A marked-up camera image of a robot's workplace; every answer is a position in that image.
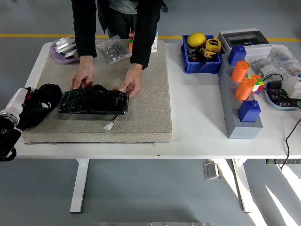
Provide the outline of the person's left hand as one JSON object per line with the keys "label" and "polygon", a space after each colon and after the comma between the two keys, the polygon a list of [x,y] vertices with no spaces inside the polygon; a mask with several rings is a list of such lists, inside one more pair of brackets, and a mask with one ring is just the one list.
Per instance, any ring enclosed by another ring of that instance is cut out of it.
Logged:
{"label": "person's left hand", "polygon": [[133,63],[128,69],[124,82],[120,87],[113,87],[113,90],[118,90],[127,93],[129,98],[133,98],[142,88],[142,70],[141,64]]}

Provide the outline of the person's right hand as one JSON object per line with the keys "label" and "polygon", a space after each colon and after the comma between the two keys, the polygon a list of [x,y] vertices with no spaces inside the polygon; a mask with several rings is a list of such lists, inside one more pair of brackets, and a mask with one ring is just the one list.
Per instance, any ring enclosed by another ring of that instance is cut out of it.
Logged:
{"label": "person's right hand", "polygon": [[70,90],[87,89],[91,87],[94,71],[93,56],[81,56],[79,58],[79,66],[71,77]]}

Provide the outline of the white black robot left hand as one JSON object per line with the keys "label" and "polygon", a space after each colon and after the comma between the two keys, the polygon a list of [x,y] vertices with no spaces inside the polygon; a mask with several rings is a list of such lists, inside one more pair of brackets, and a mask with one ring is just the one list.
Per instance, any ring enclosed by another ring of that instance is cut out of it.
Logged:
{"label": "white black robot left hand", "polygon": [[53,107],[50,101],[44,101],[42,92],[35,88],[20,88],[11,98],[0,115],[20,116],[46,114]]}

